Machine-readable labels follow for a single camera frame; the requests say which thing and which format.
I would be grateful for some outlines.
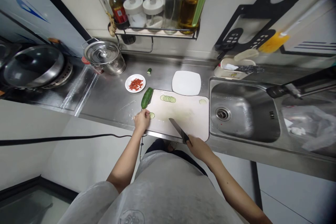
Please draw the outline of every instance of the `white cutting board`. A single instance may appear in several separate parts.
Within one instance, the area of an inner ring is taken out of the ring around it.
[[[162,101],[161,95],[172,96],[175,103]],[[150,104],[146,108],[155,114],[149,131],[181,138],[169,118],[173,118],[186,134],[206,141],[209,138],[209,99],[203,96],[183,96],[174,92],[154,89]]]

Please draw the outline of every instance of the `sink drain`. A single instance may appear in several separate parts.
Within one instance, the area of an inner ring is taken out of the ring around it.
[[[216,116],[221,121],[228,121],[231,118],[231,112],[227,108],[219,107],[216,109]]]

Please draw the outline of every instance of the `kitchen drawer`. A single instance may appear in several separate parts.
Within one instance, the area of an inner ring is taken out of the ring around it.
[[[262,191],[261,201],[264,213],[273,224],[312,224]]]
[[[257,163],[257,168],[261,191],[314,224],[330,222],[335,182],[266,164]]]

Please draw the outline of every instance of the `chopped red chili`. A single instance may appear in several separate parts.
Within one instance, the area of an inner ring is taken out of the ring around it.
[[[131,90],[138,91],[142,85],[143,85],[143,80],[140,79],[134,79],[132,80],[131,84],[128,86]]]

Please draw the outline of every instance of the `plastic bag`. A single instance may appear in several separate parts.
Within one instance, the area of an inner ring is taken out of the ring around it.
[[[288,106],[282,114],[292,123],[288,132],[304,141],[303,149],[316,151],[336,143],[335,116],[315,106]]]

